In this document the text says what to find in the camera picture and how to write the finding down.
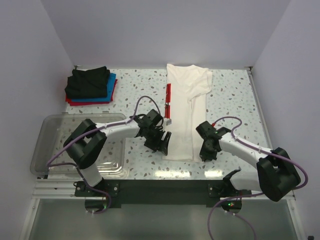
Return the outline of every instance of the black cloth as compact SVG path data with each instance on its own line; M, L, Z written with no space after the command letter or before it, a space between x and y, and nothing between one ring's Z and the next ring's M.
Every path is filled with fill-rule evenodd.
M69 99L105 98L110 70L99 67L87 71L72 70L65 90Z

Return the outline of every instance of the clear plastic bin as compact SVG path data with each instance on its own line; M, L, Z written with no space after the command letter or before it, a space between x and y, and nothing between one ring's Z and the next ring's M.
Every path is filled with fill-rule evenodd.
M50 175L64 174L68 177L78 175L73 166L56 166L50 169L46 167L47 161L63 148L64 142L75 130L78 125L85 119L91 119L94 123L111 123L124 120L126 117L121 113L102 113L102 114L60 114L50 115L42 123L38 140L34 149L30 171L38 176L43 177L48 173ZM103 176L117 177L122 175L125 157L125 139L108 142L106 140L96 165ZM62 153L54 163L67 163L74 161L69 155Z

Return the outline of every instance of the white garment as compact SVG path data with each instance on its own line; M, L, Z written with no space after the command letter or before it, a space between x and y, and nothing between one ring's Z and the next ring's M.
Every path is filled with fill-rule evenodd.
M168 155L164 160L201 162L199 156L203 139L196 127L206 120L206 94L211 91L212 72L195 65L174 66L167 64L167 83L171 84L171 125L165 127L172 132Z

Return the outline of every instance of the speckled table surface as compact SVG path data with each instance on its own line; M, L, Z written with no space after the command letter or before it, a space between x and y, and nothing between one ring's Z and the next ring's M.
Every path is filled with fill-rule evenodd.
M111 69L116 74L113 102L103 105L67 106L69 114L122 113L132 115L139 97L152 97L165 111L167 84L166 69ZM235 132L239 136L267 147L263 125L257 109L254 93L246 70L211 70L213 73L212 91L206 95L206 119L214 122L223 116L237 116L244 125ZM142 100L138 113L147 113L153 104ZM232 128L237 122L225 120L217 125ZM125 141L124 166L121 178L126 179L222 179L224 175L241 167L243 171L255 169L248 163L231 155L220 152L217 160L205 163L189 163L162 160L159 152L152 152L144 146L144 140L127 138Z

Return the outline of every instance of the stack of folded clothes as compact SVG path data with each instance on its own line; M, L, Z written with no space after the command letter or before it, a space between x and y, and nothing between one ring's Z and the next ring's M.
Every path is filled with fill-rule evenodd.
M117 79L105 66L91 70L72 70L64 89L70 106L108 104L113 101Z

